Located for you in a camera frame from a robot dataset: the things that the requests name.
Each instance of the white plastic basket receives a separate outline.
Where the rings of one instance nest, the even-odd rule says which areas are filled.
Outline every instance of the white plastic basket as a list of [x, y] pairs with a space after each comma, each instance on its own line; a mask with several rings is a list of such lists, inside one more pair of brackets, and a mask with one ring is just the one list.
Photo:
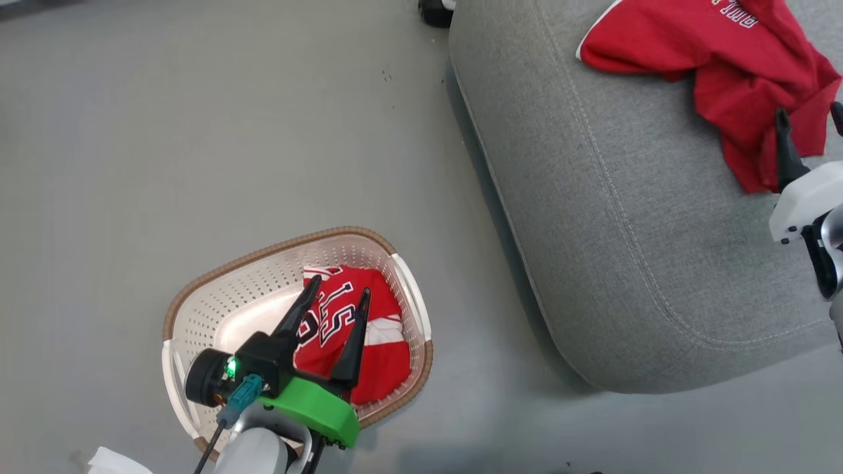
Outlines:
[[[181, 426], [201, 450], [217, 427], [219, 408], [185, 398], [184, 382], [193, 358], [206, 347], [233, 353], [253, 332], [271, 331], [302, 291], [303, 268], [337, 265], [377, 268], [384, 274], [401, 307], [404, 338], [410, 344], [410, 377], [386, 399], [356, 407], [361, 427], [387, 417], [422, 389], [433, 362], [430, 321], [404, 260], [389, 242], [367, 229], [344, 227], [305, 235], [199, 277], [169, 307], [161, 351], [164, 384]], [[227, 442], [228, 432], [223, 432], [217, 450]]]

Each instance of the gray cushion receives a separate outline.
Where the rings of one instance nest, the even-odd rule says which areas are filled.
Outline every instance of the gray cushion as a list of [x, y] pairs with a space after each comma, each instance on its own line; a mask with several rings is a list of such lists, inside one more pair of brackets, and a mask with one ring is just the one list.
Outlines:
[[[574, 57], [611, 0], [464, 0], [455, 72], [551, 335], [591, 383], [682, 391], [835, 343], [802, 245], [771, 241], [692, 82]], [[843, 65], [843, 3], [792, 2]], [[843, 157], [843, 139], [830, 156]], [[815, 166], [825, 159], [811, 159]]]

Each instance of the green led light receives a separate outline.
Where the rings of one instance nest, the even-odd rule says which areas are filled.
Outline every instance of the green led light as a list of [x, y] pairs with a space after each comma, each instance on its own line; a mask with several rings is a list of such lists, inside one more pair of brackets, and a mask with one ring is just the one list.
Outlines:
[[236, 373], [237, 373], [237, 359], [231, 358], [231, 360], [228, 361], [228, 365], [225, 366], [225, 374], [230, 379], [233, 379], [234, 374], [236, 374]]

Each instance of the red clothing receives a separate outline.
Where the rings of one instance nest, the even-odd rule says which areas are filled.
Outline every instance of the red clothing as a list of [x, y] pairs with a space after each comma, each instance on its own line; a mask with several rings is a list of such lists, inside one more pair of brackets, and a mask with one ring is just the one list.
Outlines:
[[610, 73], [696, 70], [696, 109], [722, 134], [726, 163], [747, 192], [778, 189], [776, 110], [791, 114], [802, 156], [825, 151], [840, 75], [805, 37], [784, 0], [622, 0], [580, 52]]
[[322, 277], [319, 294], [298, 328], [296, 368], [325, 378], [354, 327], [354, 311], [363, 290], [369, 300], [366, 343], [360, 380], [352, 389], [352, 403], [364, 405], [386, 398], [410, 376], [410, 345], [404, 341], [401, 308], [381, 272], [372, 268], [305, 268], [304, 286], [314, 275]]

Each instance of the black wheel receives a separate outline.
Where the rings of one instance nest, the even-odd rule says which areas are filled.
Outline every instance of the black wheel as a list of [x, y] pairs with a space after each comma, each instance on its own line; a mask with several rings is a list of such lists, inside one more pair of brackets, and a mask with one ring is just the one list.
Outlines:
[[185, 380], [185, 396], [188, 400], [205, 407], [219, 405], [214, 396], [220, 393], [219, 382], [230, 356], [229, 353], [211, 348], [196, 356]]
[[419, 0], [421, 19], [435, 28], [448, 28], [454, 12], [442, 5], [442, 0]]

